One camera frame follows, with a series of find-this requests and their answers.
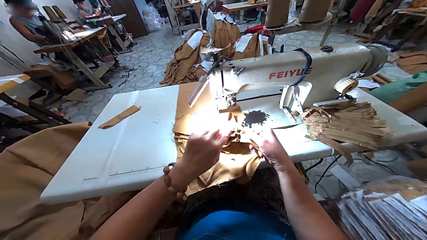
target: green fabric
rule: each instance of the green fabric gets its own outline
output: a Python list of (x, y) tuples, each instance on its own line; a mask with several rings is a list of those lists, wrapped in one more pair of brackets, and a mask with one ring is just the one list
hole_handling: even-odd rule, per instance
[(394, 81), (376, 88), (369, 93), (377, 99), (389, 104), (391, 101), (412, 91), (427, 82), (427, 71), (414, 74), (411, 79)]

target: pile of fabric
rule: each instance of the pile of fabric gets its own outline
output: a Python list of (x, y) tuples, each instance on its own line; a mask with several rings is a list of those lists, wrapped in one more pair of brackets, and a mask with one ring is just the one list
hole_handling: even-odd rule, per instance
[(272, 53), (268, 37), (258, 33), (239, 37), (239, 28), (229, 15), (218, 12), (209, 16), (212, 19), (207, 19), (208, 31), (196, 28), (185, 33), (185, 41), (175, 51), (174, 59), (168, 64), (160, 84), (169, 86), (197, 82), (214, 64), (212, 55), (215, 53), (233, 60)]
[(200, 48), (206, 47), (211, 35), (201, 28), (196, 28), (186, 38), (184, 43), (175, 50), (173, 60), (167, 65), (165, 77), (160, 84), (164, 86), (176, 85), (198, 81), (206, 74), (202, 66), (194, 67), (201, 63)]

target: stack of fabric pieces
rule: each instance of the stack of fabric pieces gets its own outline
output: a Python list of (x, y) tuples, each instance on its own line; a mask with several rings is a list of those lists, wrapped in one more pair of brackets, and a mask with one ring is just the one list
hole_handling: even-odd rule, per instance
[(240, 37), (239, 28), (229, 15), (218, 12), (208, 22), (212, 23), (212, 26), (208, 26), (209, 32), (196, 28), (185, 33), (185, 41), (175, 51), (174, 59), (167, 65), (160, 84), (169, 86), (197, 82), (213, 65), (212, 55), (215, 53), (233, 60), (272, 54), (268, 37), (258, 33)]
[(336, 203), (350, 239), (427, 239), (427, 185), (392, 176), (344, 194)]
[(306, 138), (318, 140), (341, 153), (349, 163), (353, 162), (351, 153), (340, 143), (342, 141), (366, 147), (381, 149), (381, 138), (392, 135), (386, 121), (377, 117), (377, 112), (368, 102), (355, 100), (312, 107), (301, 115), (307, 125)]
[(175, 50), (174, 59), (169, 62), (166, 68), (165, 77), (160, 84), (164, 86), (176, 85), (181, 83), (198, 81), (201, 76), (206, 74), (200, 64), (200, 47), (206, 47), (210, 42), (210, 34), (201, 28), (196, 28), (184, 41), (184, 43)]

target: blue shirt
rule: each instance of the blue shirt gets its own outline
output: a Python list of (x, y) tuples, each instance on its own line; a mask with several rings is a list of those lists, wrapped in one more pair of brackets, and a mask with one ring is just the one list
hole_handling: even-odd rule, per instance
[(180, 240), (294, 240), (292, 228), (263, 206), (245, 201), (208, 201), (179, 227)]

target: industrial sewing machine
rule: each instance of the industrial sewing machine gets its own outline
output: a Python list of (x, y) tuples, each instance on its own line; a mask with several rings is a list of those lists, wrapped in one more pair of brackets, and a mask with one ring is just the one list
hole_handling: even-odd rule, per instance
[[(357, 87), (356, 78), (374, 74), (386, 60), (387, 50), (381, 45), (334, 44), (217, 62), (207, 77), (220, 112), (235, 106), (242, 92), (283, 87), (279, 108), (296, 123), (290, 112), (302, 114), (303, 109), (313, 105), (347, 101), (344, 95)], [(195, 92), (204, 87), (199, 84)]]

